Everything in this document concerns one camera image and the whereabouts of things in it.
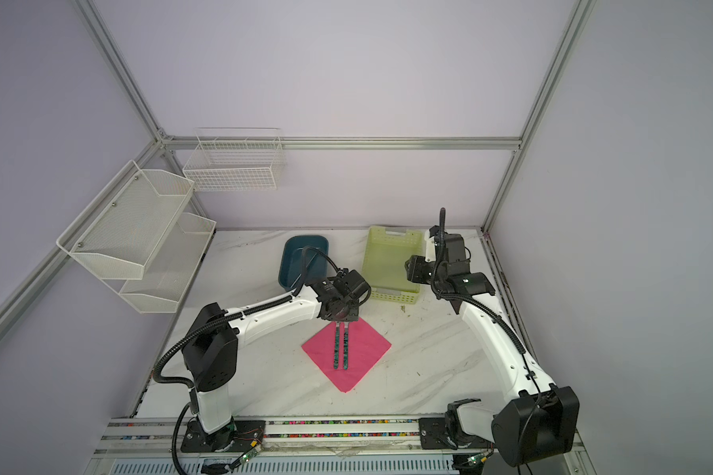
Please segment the fork with teal handle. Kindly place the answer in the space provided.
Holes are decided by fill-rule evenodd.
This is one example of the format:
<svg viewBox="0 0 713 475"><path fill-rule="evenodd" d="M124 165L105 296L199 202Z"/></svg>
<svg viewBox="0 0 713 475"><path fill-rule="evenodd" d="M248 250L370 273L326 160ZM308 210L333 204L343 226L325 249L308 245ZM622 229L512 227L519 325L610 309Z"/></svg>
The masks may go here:
<svg viewBox="0 0 713 475"><path fill-rule="evenodd" d="M344 330L343 330L343 366L342 368L344 370L349 369L349 332L350 330L350 324L349 322L344 323Z"/></svg>

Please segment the spoon with teal handle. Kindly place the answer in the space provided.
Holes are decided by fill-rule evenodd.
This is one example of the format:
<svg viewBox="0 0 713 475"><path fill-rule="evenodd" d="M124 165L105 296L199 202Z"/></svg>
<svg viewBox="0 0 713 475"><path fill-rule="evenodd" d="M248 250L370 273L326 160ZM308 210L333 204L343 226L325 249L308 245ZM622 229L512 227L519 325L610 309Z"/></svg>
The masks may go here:
<svg viewBox="0 0 713 475"><path fill-rule="evenodd" d="M340 352L341 352L341 324L336 322L334 326L334 359L333 368L338 369L340 366Z"/></svg>

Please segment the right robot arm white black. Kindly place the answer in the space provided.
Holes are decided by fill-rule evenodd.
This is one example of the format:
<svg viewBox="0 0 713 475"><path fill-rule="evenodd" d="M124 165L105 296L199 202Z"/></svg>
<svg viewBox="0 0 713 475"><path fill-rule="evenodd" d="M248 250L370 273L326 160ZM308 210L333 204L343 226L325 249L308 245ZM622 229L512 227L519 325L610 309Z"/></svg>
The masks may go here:
<svg viewBox="0 0 713 475"><path fill-rule="evenodd" d="M449 404L445 433L452 447L489 441L512 466L562 455L574 447L580 399L536 362L494 307L494 285L471 269L465 239L442 225L425 233L425 251L405 263L409 281L450 303L482 346L498 384L491 396Z"/></svg>

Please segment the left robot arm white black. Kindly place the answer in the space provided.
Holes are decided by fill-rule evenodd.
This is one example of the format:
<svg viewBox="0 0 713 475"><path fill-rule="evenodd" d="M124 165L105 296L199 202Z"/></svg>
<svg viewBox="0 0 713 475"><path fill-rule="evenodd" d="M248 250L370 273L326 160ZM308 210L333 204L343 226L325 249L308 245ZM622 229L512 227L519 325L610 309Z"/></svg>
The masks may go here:
<svg viewBox="0 0 713 475"><path fill-rule="evenodd" d="M229 382L241 348L285 327L312 320L350 324L372 296L372 287L354 269L299 282L291 291L252 306L225 310L205 306L189 329L193 338L180 350L192 378L190 411L198 429L192 435L210 451L221 451L237 437Z"/></svg>

